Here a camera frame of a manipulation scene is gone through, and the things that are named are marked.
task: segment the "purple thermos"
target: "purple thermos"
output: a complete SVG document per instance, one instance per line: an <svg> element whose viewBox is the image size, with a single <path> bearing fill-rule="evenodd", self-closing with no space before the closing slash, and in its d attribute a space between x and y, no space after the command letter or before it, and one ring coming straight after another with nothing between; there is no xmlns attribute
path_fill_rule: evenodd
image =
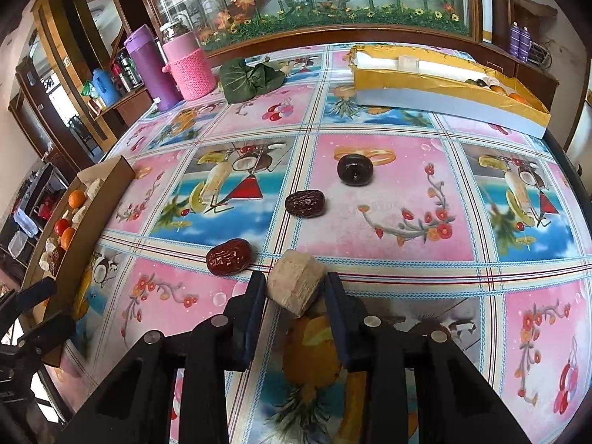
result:
<svg viewBox="0 0 592 444"><path fill-rule="evenodd" d="M520 28L516 22L510 26L510 55L518 58L520 48Z"/></svg>
<svg viewBox="0 0 592 444"><path fill-rule="evenodd" d="M518 59L528 61L528 53L531 50L531 34L529 34L526 26L520 30L520 47L518 52Z"/></svg>
<svg viewBox="0 0 592 444"><path fill-rule="evenodd" d="M166 112L183 99L173 77L162 73L165 62L148 25L140 26L124 45L159 111Z"/></svg>

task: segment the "pink thermos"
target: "pink thermos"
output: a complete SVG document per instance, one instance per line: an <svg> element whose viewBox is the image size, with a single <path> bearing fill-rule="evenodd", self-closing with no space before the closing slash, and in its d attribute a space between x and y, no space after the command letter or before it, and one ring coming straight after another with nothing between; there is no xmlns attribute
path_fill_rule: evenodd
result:
<svg viewBox="0 0 592 444"><path fill-rule="evenodd" d="M216 79L195 35L179 18L161 26L162 50L168 63L162 72L173 75L185 100L197 100L214 90Z"/></svg>
<svg viewBox="0 0 592 444"><path fill-rule="evenodd" d="M140 26L124 45L159 111L165 112L183 99L171 75L162 73L165 62L148 25Z"/></svg>

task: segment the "metal screw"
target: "metal screw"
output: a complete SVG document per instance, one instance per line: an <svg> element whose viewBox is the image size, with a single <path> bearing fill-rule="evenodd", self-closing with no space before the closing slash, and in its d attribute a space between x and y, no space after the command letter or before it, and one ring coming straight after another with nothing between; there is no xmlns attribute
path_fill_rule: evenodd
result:
<svg viewBox="0 0 592 444"><path fill-rule="evenodd" d="M380 324L381 320L377 316L364 317L364 325L367 327L378 327Z"/></svg>
<svg viewBox="0 0 592 444"><path fill-rule="evenodd" d="M431 333L431 339L434 342L439 342L441 344L442 342L446 342L448 340L448 336L442 330L435 330Z"/></svg>
<svg viewBox="0 0 592 444"><path fill-rule="evenodd" d="M219 316L212 317L212 320L209 321L214 327L224 327L228 324L228 317L224 314L220 314Z"/></svg>
<svg viewBox="0 0 592 444"><path fill-rule="evenodd" d="M157 330L151 330L144 334L144 342L147 344L155 344L161 339L161 333Z"/></svg>

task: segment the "beige stone block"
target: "beige stone block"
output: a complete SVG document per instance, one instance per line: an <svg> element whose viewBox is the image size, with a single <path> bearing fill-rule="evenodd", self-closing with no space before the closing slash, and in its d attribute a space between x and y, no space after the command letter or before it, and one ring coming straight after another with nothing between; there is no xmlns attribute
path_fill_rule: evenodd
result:
<svg viewBox="0 0 592 444"><path fill-rule="evenodd" d="M297 317L315 300L327 268L312 255L286 250L267 278L267 296Z"/></svg>

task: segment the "dark brown date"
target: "dark brown date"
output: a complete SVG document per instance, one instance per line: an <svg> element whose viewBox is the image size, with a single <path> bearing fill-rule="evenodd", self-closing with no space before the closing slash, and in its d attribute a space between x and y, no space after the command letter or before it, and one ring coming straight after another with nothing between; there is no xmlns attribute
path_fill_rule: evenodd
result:
<svg viewBox="0 0 592 444"><path fill-rule="evenodd" d="M209 249L205 256L208 270L223 277L245 270L251 263L253 251L244 238L233 238Z"/></svg>

